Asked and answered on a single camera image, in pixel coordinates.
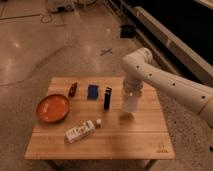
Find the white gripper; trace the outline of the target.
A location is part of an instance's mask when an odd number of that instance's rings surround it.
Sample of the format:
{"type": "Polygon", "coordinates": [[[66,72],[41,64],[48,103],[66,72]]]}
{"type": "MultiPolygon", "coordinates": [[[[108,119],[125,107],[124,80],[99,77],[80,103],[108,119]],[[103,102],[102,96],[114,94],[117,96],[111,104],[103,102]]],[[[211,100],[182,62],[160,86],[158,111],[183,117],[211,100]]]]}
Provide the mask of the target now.
{"type": "Polygon", "coordinates": [[[124,99],[135,96],[140,98],[142,96],[143,82],[130,82],[127,79],[123,81],[123,93],[124,99]]]}

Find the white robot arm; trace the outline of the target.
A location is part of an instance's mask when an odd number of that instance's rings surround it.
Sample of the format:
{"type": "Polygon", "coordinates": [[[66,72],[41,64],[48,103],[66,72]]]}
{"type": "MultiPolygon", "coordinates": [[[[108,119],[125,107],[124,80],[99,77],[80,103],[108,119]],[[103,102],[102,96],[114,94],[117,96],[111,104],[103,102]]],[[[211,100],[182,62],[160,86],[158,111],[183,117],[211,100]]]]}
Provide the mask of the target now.
{"type": "Polygon", "coordinates": [[[198,114],[213,129],[213,88],[153,67],[152,60],[148,48],[122,58],[124,91],[138,94],[146,82],[198,114]]]}

